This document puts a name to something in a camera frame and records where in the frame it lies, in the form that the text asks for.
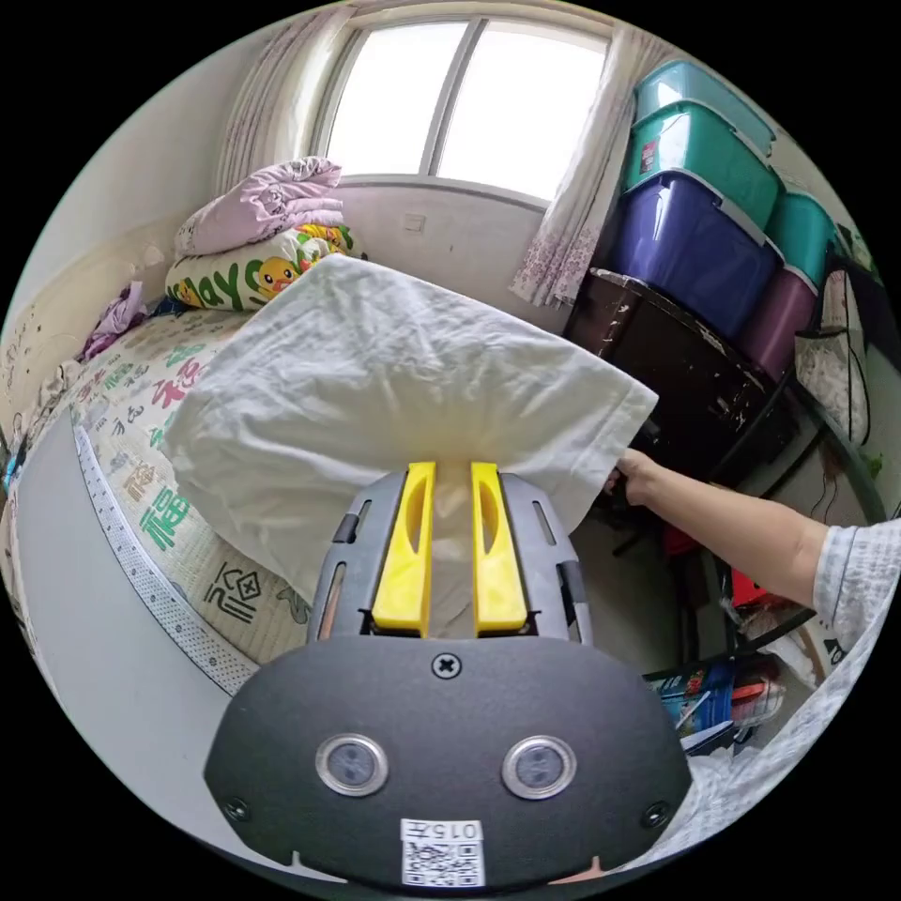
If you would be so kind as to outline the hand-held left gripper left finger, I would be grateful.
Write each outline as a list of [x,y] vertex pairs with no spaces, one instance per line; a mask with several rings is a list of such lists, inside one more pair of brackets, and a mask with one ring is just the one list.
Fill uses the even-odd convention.
[[436,463],[408,466],[371,608],[380,633],[427,635]]

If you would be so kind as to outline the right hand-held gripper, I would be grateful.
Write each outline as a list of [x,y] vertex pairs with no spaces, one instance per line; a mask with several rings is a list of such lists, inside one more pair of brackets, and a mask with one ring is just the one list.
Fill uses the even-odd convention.
[[[655,451],[661,437],[661,429],[652,420],[642,425],[631,447],[650,455]],[[627,478],[615,466],[602,489],[602,515],[607,518],[622,518],[631,508],[627,497]]]

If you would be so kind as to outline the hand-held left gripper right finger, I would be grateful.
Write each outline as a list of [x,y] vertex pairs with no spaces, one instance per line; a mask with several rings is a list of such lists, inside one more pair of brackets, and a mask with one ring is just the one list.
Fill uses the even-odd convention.
[[527,623],[516,544],[497,466],[470,466],[473,603],[478,637],[518,634]]

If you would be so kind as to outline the person's right hand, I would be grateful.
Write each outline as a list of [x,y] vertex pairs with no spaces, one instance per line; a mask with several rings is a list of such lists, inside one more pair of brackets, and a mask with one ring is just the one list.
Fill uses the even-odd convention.
[[665,487],[667,472],[645,453],[627,449],[611,474],[609,486],[621,485],[630,505],[653,509]]

